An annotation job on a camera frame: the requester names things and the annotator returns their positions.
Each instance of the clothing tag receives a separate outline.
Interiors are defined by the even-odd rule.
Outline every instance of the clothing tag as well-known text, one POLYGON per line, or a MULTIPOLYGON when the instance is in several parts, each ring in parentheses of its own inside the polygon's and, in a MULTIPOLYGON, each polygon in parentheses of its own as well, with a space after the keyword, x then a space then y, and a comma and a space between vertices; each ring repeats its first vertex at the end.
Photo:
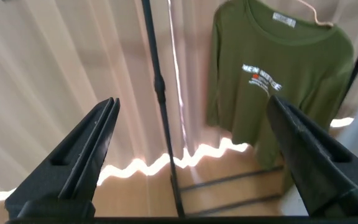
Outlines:
POLYGON ((296 20, 291 19, 291 18, 289 18, 287 16, 283 16, 280 13, 277 13, 277 12, 273 13, 273 19, 276 20, 276 21, 283 22, 283 23, 285 23, 286 25, 288 25, 288 26, 290 26, 292 28, 294 28, 295 24, 296 24, 296 20))

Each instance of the wooden floor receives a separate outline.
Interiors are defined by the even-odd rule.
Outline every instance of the wooden floor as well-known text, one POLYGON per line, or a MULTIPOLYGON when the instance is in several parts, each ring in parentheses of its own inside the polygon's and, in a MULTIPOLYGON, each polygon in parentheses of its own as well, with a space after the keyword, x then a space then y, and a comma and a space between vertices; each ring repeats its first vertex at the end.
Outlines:
MULTIPOLYGON (((206 182, 230 175, 261 170, 252 156, 252 149, 245 152, 228 150, 221 158, 204 157, 195 167, 177 168, 180 187, 206 182)), ((244 177, 182 193, 186 213, 220 207, 233 202, 279 194, 282 172, 276 171, 253 177, 244 177)), ((170 183, 170 169, 165 166, 153 176, 141 172, 130 178, 107 178, 93 198, 97 217, 175 217, 177 211, 170 183)), ((259 202, 230 210, 209 214, 211 216, 280 215, 278 200, 259 202)), ((7 213, 0 203, 0 223, 7 220, 7 213)))

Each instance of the curtain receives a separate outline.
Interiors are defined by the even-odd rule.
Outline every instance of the curtain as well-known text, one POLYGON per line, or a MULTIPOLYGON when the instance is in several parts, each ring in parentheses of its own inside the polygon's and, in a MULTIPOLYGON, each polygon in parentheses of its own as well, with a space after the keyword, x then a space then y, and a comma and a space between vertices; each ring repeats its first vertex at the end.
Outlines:
MULTIPOLYGON (((204 146, 219 148, 225 135, 204 125, 212 18, 224 1, 150 1, 175 162, 181 166, 204 146)), ((295 0, 263 2, 312 18, 295 0)), ((344 29, 357 56, 358 0, 308 2, 321 21, 344 29)), ((0 1, 0 191, 17 187, 110 96, 122 106, 102 174, 157 172, 167 162, 167 147, 153 76, 140 0, 0 1)), ((358 78, 339 117, 354 115, 357 107, 358 78)))

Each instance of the clothes hanger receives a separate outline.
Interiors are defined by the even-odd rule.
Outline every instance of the clothes hanger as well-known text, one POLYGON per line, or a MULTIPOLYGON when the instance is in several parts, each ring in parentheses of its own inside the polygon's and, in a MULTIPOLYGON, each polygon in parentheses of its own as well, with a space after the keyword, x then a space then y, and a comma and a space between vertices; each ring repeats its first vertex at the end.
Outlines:
POLYGON ((333 27, 334 24, 332 22, 320 22, 318 19, 317 19, 317 11, 316 9, 309 3, 305 2, 304 0, 296 0, 306 6, 308 6, 311 10, 313 10, 313 14, 314 14, 314 22, 319 25, 319 26, 330 26, 330 27, 333 27))

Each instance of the green shirt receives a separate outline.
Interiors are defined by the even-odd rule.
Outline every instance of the green shirt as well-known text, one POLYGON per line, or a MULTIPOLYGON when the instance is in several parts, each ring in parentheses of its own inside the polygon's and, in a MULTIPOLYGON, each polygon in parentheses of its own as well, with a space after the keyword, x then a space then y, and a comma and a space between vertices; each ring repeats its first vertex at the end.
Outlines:
POLYGON ((324 129, 336 115, 353 66, 353 48, 338 27, 318 26, 255 0, 233 0, 215 13, 207 124, 249 143, 264 168, 278 144, 266 116, 269 97, 299 107, 324 129))

